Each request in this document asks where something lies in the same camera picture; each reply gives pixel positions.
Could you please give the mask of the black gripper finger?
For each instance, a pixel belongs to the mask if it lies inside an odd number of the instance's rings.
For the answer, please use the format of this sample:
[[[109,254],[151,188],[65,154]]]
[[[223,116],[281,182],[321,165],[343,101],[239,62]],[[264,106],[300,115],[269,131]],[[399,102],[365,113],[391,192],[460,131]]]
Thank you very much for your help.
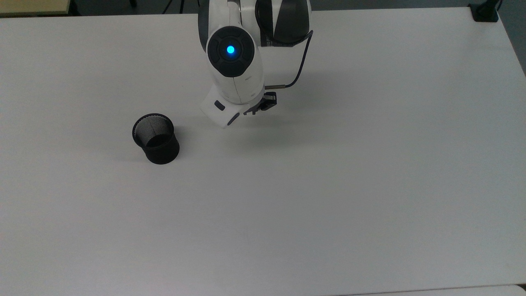
[[[272,107],[277,105],[277,94],[276,92],[265,92],[263,94],[262,99],[257,103],[255,106],[248,109],[246,112],[244,112],[244,115],[246,116],[248,113],[252,113],[252,115],[255,115],[258,111],[266,111]]]

